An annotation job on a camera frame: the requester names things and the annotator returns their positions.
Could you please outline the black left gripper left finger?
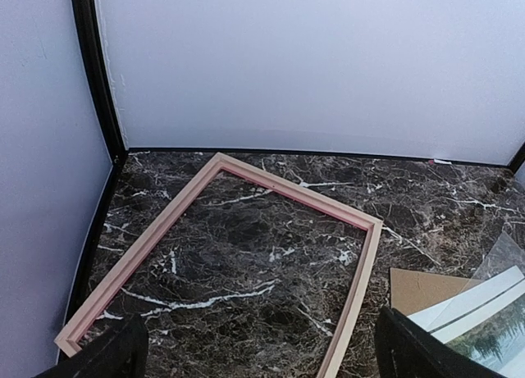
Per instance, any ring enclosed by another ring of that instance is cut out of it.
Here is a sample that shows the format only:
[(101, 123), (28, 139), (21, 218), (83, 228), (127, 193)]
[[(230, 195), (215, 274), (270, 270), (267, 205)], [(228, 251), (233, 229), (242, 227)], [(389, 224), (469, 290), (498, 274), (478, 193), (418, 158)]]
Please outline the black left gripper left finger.
[(148, 330), (143, 318), (135, 314), (37, 377), (143, 377), (147, 356)]

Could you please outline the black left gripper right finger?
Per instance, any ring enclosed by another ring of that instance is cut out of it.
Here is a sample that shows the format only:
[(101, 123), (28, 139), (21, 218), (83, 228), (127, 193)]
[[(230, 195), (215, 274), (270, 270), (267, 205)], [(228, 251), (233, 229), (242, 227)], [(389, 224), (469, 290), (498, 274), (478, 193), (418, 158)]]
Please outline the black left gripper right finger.
[(375, 352), (381, 377), (501, 376), (446, 344), (397, 309), (380, 310), (375, 327)]

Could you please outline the white mat board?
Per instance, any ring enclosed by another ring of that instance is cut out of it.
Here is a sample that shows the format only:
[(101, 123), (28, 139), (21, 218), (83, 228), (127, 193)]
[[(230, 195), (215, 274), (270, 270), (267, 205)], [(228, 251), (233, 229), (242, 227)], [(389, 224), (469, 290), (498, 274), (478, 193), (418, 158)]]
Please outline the white mat board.
[(409, 316), (443, 344), (479, 326), (524, 295), (524, 274), (517, 266), (453, 298)]

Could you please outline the light wooden picture frame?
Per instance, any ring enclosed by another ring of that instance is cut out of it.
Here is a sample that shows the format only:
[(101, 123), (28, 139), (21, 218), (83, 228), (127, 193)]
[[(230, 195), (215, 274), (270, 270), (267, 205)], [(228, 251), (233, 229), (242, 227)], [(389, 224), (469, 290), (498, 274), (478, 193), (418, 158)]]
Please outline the light wooden picture frame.
[(73, 357), (135, 314), (149, 376), (336, 376), (382, 221), (335, 188), (215, 154), (165, 207), (117, 229), (56, 345)]

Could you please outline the clear acrylic sheet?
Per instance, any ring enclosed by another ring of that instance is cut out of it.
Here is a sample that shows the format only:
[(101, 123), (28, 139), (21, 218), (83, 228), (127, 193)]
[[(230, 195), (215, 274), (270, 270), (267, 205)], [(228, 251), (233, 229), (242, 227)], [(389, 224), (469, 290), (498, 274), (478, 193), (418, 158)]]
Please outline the clear acrylic sheet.
[(507, 233), (503, 232), (484, 257), (481, 265), (475, 270), (471, 280), (484, 282), (512, 266), (517, 266), (524, 274), (524, 250)]

